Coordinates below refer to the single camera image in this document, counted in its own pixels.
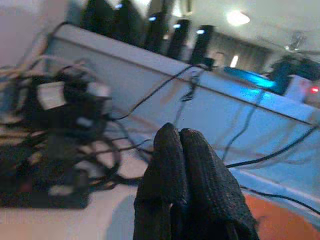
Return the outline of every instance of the orange surface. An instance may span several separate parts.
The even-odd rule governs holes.
[[[260,240],[320,240],[320,233],[303,217],[263,199],[250,195],[245,198],[259,222]]]

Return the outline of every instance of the white wall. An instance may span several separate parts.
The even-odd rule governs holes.
[[[37,33],[63,22],[68,0],[1,0],[0,66],[15,65]]]

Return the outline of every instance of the ceiling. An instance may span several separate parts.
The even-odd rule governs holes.
[[[216,26],[216,31],[262,47],[286,53],[269,45],[263,37],[282,46],[292,41],[296,31],[308,37],[301,50],[320,51],[319,0],[194,0],[190,17],[195,27]],[[234,27],[227,22],[227,14],[241,11],[250,17],[247,25]]]

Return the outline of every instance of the curtain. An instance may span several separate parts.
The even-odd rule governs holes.
[[[209,48],[209,57],[217,65],[230,66],[238,56],[237,69],[261,73],[272,53],[271,50],[215,32]]]

